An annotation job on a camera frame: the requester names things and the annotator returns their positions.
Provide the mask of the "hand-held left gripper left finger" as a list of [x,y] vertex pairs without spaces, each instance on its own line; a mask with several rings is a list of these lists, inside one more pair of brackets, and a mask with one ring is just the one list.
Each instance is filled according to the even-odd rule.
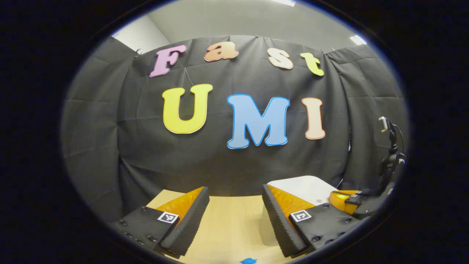
[[192,244],[209,201],[208,187],[200,187],[156,208],[141,206],[112,226],[150,251],[179,259]]

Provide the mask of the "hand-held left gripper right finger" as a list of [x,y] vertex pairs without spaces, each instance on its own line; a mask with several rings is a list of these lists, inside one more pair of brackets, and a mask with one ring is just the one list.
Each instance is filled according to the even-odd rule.
[[330,203],[313,205],[269,184],[263,184],[262,199],[285,257],[317,251],[362,224]]

